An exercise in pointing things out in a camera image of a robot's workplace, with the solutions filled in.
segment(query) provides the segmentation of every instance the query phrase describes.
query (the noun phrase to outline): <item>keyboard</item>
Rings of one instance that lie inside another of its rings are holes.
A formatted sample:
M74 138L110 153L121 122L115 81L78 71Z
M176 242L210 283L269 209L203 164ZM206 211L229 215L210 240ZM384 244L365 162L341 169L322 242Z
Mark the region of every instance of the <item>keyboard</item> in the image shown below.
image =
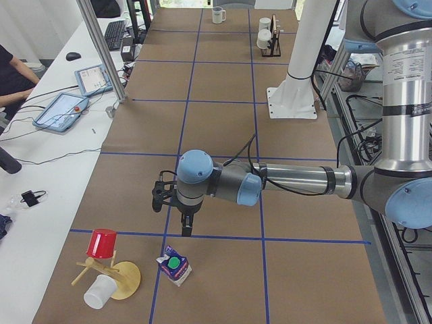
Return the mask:
M122 38L125 30L124 20L110 22L105 31L105 42L107 42L110 51L116 51L122 46Z

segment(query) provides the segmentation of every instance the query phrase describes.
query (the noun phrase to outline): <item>tablet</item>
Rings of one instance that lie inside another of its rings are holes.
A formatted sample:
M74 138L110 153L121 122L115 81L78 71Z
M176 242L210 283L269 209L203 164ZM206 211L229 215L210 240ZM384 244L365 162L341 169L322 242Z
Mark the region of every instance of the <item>tablet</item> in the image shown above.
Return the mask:
M62 92L32 122L33 126L54 132L65 132L87 108L89 99Z
M75 77L81 95L86 97L91 97L113 88L102 64L75 71Z

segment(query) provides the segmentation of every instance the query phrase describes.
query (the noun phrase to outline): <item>purple carton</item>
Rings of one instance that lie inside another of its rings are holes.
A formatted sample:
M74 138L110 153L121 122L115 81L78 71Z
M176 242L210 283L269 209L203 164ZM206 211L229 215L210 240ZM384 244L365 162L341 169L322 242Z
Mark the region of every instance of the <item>purple carton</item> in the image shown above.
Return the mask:
M157 258L156 261L169 280L178 287L182 285L192 271L188 259L178 254L169 245L165 248L165 254Z

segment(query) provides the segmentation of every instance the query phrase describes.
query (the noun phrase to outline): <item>black mouse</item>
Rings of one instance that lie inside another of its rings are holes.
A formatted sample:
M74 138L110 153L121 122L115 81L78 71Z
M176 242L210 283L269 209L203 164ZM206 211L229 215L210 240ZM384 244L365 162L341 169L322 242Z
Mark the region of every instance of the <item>black mouse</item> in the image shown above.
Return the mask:
M73 61L75 59L80 59L80 58L81 58L81 54L77 52L69 52L68 54L66 54L67 61Z

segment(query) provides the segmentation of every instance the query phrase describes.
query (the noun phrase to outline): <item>white cup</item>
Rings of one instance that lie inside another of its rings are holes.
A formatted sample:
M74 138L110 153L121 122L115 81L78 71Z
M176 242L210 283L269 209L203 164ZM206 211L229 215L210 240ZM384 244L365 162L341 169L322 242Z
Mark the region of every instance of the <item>white cup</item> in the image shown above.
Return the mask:
M258 32L258 39L256 40L256 45L260 49L266 49L269 46L270 40L271 31L268 29L262 29Z
M94 309L101 309L117 290L115 280L108 275L98 275L84 294L84 301Z
M271 19L270 18L267 18L267 17L260 18L258 31L260 31L262 29L270 30L270 25L271 25Z
M211 19L214 24L221 24L227 19L227 12L222 7L213 7L211 10Z

